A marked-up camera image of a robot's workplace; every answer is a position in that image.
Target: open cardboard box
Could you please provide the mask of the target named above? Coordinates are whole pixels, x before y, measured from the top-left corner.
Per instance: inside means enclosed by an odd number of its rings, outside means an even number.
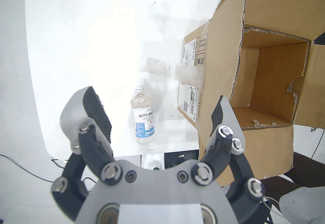
[[[184,38],[195,51],[193,65],[205,67],[202,89],[180,84],[178,102],[199,132],[201,154],[224,95],[254,175],[287,172],[293,124],[325,127],[325,46],[312,42],[324,31],[325,0],[221,0],[211,20]],[[233,181],[229,167],[217,181]]]

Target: torn cardboard edge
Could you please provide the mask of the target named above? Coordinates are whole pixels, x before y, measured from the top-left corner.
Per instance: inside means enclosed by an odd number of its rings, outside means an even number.
[[[233,94],[234,94],[234,89],[235,86],[237,84],[237,77],[238,77],[238,70],[239,70],[239,65],[240,65],[240,50],[241,50],[241,46],[243,44],[243,40],[244,40],[244,30],[245,30],[245,20],[244,20],[244,14],[245,14],[245,8],[246,8],[246,0],[244,0],[244,5],[243,5],[243,12],[241,14],[241,21],[242,21],[242,29],[241,29],[241,38],[238,44],[238,62],[237,62],[237,70],[236,70],[236,75],[235,75],[235,79],[234,82],[232,84],[232,89],[231,89],[231,93],[230,96],[228,98],[228,100],[230,101]]]
[[[256,31],[256,32],[262,32],[262,33],[269,33],[269,34],[276,34],[276,35],[281,35],[281,36],[286,36],[286,37],[290,37],[290,38],[295,38],[295,39],[299,39],[303,42],[309,42],[309,40],[305,39],[305,38],[301,38],[301,37],[297,37],[291,34],[286,34],[286,33],[281,33],[281,32],[277,32],[277,31],[273,31],[273,30],[264,30],[264,29],[260,29],[260,28],[255,28],[255,27],[246,27],[244,29],[244,33],[248,33],[249,31]]]

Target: screw head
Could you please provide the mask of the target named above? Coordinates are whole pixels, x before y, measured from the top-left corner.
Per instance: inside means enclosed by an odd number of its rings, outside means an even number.
[[[262,191],[262,186],[261,184],[259,184],[258,182],[256,181],[253,181],[252,182],[252,190],[255,192],[255,193],[260,193]]]
[[[132,183],[137,179],[137,173],[134,170],[130,170],[125,175],[125,180],[128,183]]]
[[[79,127],[80,131],[88,131],[90,129],[89,123],[82,123]]]
[[[237,149],[237,150],[241,149],[241,147],[242,147],[242,144],[241,144],[240,140],[237,140],[237,139],[236,140],[233,139],[232,144],[234,145],[234,148]]]
[[[116,174],[116,171],[115,171],[115,167],[114,166],[109,166],[106,168],[105,170],[105,177],[107,179],[111,179],[115,176]]]
[[[186,183],[188,181],[188,174],[185,171],[179,171],[177,173],[177,179],[180,183]]]
[[[223,127],[222,129],[221,129],[221,132],[225,135],[225,136],[228,136],[228,135],[230,135],[230,129],[228,128],[228,127]]]
[[[209,171],[205,167],[198,168],[198,176],[202,180],[207,180],[209,178]]]
[[[54,180],[51,186],[51,192],[60,192],[63,193],[68,186],[68,181],[65,177],[60,176],[56,180]]]
[[[252,177],[247,181],[247,187],[251,195],[260,198],[263,196],[262,183],[260,180]]]

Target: white plastic component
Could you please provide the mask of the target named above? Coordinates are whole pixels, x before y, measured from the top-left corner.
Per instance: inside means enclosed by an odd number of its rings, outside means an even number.
[[[154,168],[159,168],[159,170],[165,170],[165,154],[147,154],[141,156],[141,167],[148,170],[154,170]]]

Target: white table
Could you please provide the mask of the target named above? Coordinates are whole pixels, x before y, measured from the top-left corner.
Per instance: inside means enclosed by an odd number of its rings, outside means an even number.
[[[180,64],[183,37],[204,24],[219,0],[25,0],[31,78],[45,146],[67,159],[59,125],[69,98],[93,86],[112,124],[116,157],[198,149],[197,131],[177,111],[178,81],[137,71],[140,56]],[[145,79],[155,139],[134,140],[130,100]]]

